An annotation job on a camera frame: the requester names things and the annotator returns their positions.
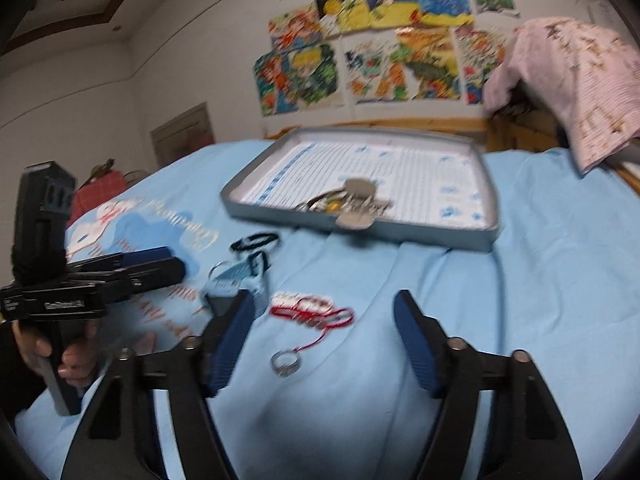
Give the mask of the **beaded keychain charm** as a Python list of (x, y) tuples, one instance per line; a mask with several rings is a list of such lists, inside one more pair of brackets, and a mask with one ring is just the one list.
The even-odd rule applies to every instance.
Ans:
[(335, 212), (340, 211), (346, 200), (346, 191), (342, 188), (331, 190), (320, 195), (311, 197), (309, 200), (297, 204), (294, 209), (297, 211), (320, 211)]

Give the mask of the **beige claw hair clip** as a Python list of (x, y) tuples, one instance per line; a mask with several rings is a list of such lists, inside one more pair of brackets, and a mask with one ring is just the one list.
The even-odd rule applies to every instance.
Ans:
[(347, 193), (346, 200), (335, 220), (335, 224), (341, 229), (369, 229), (393, 205), (391, 200), (378, 197), (378, 187), (368, 179), (347, 179), (344, 190)]

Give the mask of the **red checkered cloth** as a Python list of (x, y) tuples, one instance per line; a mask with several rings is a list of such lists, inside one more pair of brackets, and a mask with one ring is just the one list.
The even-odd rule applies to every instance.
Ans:
[(67, 224), (70, 226), (86, 212), (108, 202), (127, 189), (124, 174), (112, 170), (103, 177), (83, 185), (76, 193), (72, 203), (72, 214)]

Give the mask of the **brown wooden door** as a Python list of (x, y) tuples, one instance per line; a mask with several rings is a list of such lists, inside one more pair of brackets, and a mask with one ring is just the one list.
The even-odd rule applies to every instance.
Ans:
[(166, 167), (216, 143), (205, 103), (198, 104), (151, 132), (157, 165)]

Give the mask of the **grey shallow tray box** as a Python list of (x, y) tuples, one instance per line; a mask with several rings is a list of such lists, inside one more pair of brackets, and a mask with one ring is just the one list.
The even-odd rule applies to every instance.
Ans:
[(390, 242), (490, 252), (499, 202), (463, 136), (371, 127), (297, 128), (222, 189), (230, 216)]

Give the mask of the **wooden bed headboard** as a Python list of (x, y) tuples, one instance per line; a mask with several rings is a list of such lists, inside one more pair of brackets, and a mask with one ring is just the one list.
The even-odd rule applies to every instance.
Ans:
[(307, 127), (307, 130), (356, 131), (384, 130), (391, 133), (437, 133), (464, 136), (489, 153), (521, 150), (541, 153), (550, 148), (569, 148), (566, 134), (559, 127), (529, 128), (503, 117), (409, 117), (368, 119), (360, 122), (340, 122), (328, 126)]

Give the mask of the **pink floral blanket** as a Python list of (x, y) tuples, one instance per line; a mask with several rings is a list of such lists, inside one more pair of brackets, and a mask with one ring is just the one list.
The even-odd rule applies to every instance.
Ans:
[(521, 24), (484, 84), (486, 112), (505, 108), (517, 86), (564, 129), (582, 174), (639, 136), (639, 51), (611, 29), (562, 16)]

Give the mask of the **children's drawings on wall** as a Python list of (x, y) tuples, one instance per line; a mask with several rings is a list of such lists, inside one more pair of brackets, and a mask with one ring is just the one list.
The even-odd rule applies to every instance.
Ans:
[(262, 116), (417, 100), (478, 105), (508, 37), (477, 25), (514, 0), (312, 0), (268, 22), (253, 67)]

